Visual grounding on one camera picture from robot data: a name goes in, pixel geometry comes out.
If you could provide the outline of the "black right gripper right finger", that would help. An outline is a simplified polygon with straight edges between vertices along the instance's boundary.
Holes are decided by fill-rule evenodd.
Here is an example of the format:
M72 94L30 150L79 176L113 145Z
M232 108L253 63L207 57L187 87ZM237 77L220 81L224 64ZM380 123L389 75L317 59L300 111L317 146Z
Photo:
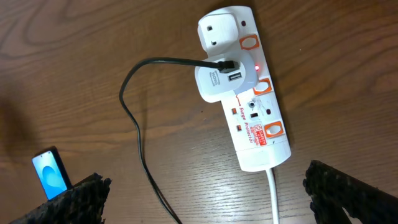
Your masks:
M303 180L317 224L397 223L397 198L320 161L312 160Z

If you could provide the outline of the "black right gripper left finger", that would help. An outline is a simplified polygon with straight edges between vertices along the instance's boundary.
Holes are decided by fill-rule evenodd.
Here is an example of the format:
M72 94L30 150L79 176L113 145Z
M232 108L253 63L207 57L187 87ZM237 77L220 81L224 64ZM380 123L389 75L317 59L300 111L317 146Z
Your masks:
M104 224L111 179L94 173L11 224Z

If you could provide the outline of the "blue screen Galaxy smartphone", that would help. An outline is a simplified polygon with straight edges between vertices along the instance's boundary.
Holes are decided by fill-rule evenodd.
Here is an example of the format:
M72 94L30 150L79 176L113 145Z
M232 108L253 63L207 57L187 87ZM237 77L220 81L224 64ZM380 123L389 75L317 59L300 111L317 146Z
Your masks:
M32 164L48 200L73 188L55 146L37 153L32 158Z

